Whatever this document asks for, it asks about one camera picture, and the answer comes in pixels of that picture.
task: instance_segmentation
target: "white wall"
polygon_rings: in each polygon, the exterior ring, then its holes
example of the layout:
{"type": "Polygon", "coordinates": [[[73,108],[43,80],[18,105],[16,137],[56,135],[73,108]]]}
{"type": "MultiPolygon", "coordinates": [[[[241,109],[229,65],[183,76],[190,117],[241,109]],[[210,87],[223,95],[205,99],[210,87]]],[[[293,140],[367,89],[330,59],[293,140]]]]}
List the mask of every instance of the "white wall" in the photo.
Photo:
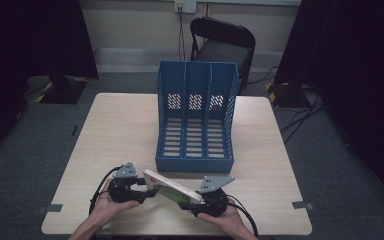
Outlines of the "white wall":
{"type": "MultiPolygon", "coordinates": [[[[82,0],[81,4],[94,48],[178,52],[180,20],[173,1],[82,0]]],[[[254,62],[261,54],[277,56],[280,61],[298,11],[297,4],[291,5],[198,2],[196,14],[183,14],[186,56],[189,58],[192,42],[189,23],[207,13],[243,25],[254,34],[254,62]]]]}

